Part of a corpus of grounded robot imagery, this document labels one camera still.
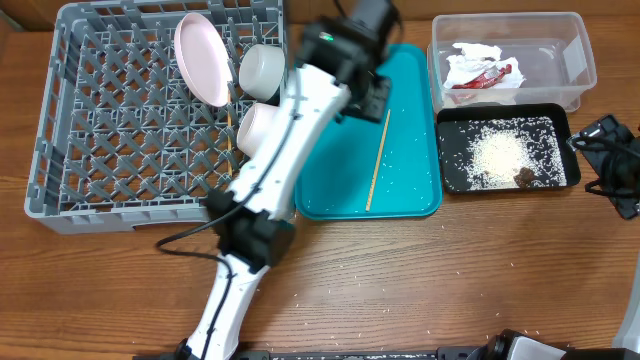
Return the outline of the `wooden chopstick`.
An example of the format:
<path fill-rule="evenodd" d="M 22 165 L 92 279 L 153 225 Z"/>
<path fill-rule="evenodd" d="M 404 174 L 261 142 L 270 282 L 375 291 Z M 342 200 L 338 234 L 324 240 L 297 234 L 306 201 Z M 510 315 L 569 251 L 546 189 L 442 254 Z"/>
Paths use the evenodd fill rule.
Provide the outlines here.
<path fill-rule="evenodd" d="M 227 128 L 226 128 L 226 133 L 227 133 L 227 162 L 228 162 L 228 166 L 227 166 L 227 172 L 230 178 L 233 178 L 233 174 L 234 174 L 234 169 L 233 169 L 233 164 L 232 164 L 232 158 L 233 158 L 233 141 L 232 141 L 232 135 L 233 135 L 233 120 L 231 117 L 231 91 L 229 90 L 228 92 L 228 96 L 227 96 L 227 115 L 226 115 L 226 121 L 227 121 Z"/>
<path fill-rule="evenodd" d="M 369 212 L 371 210 L 373 197 L 374 197 L 374 193 L 375 193 L 375 188 L 376 188 L 376 184 L 377 184 L 377 179 L 378 179 L 378 174 L 379 174 L 379 169 L 380 169 L 380 164 L 381 164 L 381 160 L 382 160 L 382 157 L 383 157 L 384 146 L 385 146 L 386 137 L 387 137 L 387 133 L 388 133 L 390 117 L 391 117 L 391 109 L 389 109 L 387 111 L 384 128 L 383 128 L 383 131 L 382 131 L 382 134 L 381 134 L 381 138 L 380 138 L 380 142 L 379 142 L 379 146 L 378 146 L 376 162 L 375 162 L 375 166 L 374 166 L 374 171 L 373 171 L 371 184 L 370 184 L 368 197 L 367 197 L 367 202 L 366 202 L 366 207 L 365 207 L 365 211 L 366 212 Z"/>

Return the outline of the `dark brown food scrap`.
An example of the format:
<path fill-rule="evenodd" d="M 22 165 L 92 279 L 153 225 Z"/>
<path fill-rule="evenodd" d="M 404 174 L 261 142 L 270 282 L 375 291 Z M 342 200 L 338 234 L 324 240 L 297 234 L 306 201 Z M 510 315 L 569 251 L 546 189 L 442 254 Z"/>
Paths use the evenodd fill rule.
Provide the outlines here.
<path fill-rule="evenodd" d="M 514 176 L 514 182 L 519 188 L 529 188 L 535 180 L 535 173 L 532 169 L 522 167 L 520 171 Z"/>

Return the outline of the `grey bowl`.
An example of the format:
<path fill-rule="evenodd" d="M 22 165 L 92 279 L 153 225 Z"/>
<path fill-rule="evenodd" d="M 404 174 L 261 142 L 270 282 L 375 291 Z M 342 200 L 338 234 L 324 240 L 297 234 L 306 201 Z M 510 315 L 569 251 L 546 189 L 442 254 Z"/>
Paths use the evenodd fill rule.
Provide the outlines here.
<path fill-rule="evenodd" d="M 284 71 L 285 57 L 280 47 L 256 44 L 244 54 L 239 84 L 245 93 L 266 102 L 279 91 Z"/>

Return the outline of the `white shallow bowl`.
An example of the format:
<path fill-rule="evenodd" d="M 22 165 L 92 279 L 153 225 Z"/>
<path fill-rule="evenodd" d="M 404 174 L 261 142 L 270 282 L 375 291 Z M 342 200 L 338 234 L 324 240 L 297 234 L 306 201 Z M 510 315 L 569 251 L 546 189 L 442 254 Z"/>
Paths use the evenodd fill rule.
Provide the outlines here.
<path fill-rule="evenodd" d="M 253 158 L 273 125 L 279 108 L 264 103 L 253 104 L 241 120 L 237 133 L 238 149 Z"/>

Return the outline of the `red snack wrapper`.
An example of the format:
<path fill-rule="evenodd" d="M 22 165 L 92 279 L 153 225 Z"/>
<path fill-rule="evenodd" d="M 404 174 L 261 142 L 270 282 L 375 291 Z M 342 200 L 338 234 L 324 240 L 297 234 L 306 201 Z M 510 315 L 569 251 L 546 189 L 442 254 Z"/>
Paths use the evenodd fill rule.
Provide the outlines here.
<path fill-rule="evenodd" d="M 504 67 L 498 68 L 496 66 L 489 68 L 482 74 L 478 75 L 474 79 L 464 84 L 453 85 L 453 89 L 486 89 L 495 86 L 501 82 L 502 79 L 512 72 L 512 65 L 507 64 Z"/>

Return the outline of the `white rice pile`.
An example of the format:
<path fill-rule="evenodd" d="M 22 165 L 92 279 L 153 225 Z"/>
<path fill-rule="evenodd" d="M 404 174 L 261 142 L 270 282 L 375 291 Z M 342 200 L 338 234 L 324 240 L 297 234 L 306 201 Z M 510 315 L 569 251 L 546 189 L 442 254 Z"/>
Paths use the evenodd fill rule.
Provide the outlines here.
<path fill-rule="evenodd" d="M 521 190 L 522 167 L 536 177 L 529 188 L 568 185 L 551 118 L 452 121 L 439 125 L 442 176 L 452 193 Z"/>

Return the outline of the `large white plate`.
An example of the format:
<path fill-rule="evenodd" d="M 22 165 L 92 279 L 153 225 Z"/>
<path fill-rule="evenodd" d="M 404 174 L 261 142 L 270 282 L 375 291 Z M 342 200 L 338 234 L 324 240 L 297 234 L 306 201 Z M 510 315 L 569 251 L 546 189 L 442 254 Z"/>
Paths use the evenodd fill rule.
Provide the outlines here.
<path fill-rule="evenodd" d="M 199 13 L 187 13 L 176 27 L 175 58 L 188 89 L 201 102 L 223 107 L 232 81 L 229 56 L 212 22 Z"/>

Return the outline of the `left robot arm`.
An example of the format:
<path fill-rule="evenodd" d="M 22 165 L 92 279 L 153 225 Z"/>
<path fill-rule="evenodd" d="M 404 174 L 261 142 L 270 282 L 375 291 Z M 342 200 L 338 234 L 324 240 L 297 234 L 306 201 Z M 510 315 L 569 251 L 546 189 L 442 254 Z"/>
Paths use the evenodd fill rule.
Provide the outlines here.
<path fill-rule="evenodd" d="M 380 122 L 391 81 L 377 73 L 387 39 L 400 24 L 387 0 L 360 1 L 350 16 L 322 16 L 302 36 L 273 127 L 227 190 L 205 199 L 218 235 L 218 268 L 196 330 L 179 359 L 229 359 L 261 278 L 295 237 L 289 223 L 297 178 L 327 125 L 338 115 Z"/>

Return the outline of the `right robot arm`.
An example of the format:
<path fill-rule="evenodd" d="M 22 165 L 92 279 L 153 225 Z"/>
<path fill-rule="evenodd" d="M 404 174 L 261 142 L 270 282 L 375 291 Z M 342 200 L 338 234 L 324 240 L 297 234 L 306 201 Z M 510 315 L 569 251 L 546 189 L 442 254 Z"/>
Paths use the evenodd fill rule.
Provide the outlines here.
<path fill-rule="evenodd" d="M 639 136 L 608 114 L 567 143 L 582 153 L 598 176 L 584 186 L 585 192 L 608 198 L 624 220 L 639 219 Z M 612 346 L 639 354 L 639 252 L 627 309 Z"/>

